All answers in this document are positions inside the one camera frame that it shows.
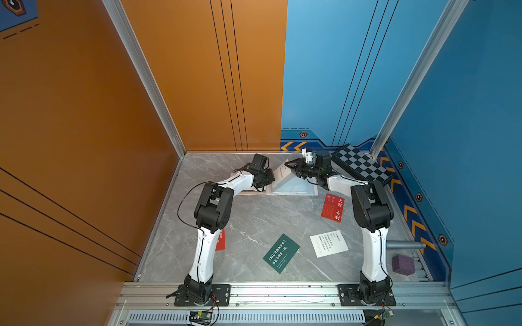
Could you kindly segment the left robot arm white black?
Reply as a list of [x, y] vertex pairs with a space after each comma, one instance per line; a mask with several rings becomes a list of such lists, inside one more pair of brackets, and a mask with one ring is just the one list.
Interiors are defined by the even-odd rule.
[[198, 306], [213, 301], [213, 261], [219, 236], [231, 218], [234, 197], [250, 188], [262, 192], [274, 181], [269, 158], [256, 153], [251, 162], [232, 172], [228, 179], [202, 183], [194, 209], [197, 248], [190, 272], [179, 291], [184, 299]]

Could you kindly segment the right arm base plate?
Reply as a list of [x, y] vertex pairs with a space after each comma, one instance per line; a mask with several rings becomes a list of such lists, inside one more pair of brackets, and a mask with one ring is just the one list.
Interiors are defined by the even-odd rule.
[[358, 284], [337, 285], [338, 295], [342, 306], [395, 307], [397, 305], [392, 289], [371, 293], [361, 290]]

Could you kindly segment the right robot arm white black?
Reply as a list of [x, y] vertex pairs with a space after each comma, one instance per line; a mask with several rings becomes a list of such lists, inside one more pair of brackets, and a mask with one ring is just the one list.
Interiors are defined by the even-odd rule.
[[360, 271], [358, 299], [371, 305], [386, 301], [393, 280], [386, 267], [387, 234], [394, 218], [390, 200], [378, 181], [360, 181], [334, 170], [327, 151], [305, 149], [300, 158], [284, 163], [301, 179], [314, 178], [325, 190], [352, 199], [353, 215], [362, 230], [364, 259]]

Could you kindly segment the dark green card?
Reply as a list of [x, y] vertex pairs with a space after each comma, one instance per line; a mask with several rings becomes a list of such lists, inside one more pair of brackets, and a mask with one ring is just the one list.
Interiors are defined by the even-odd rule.
[[281, 274], [299, 249], [299, 244], [286, 234], [282, 234], [262, 259], [274, 271]]

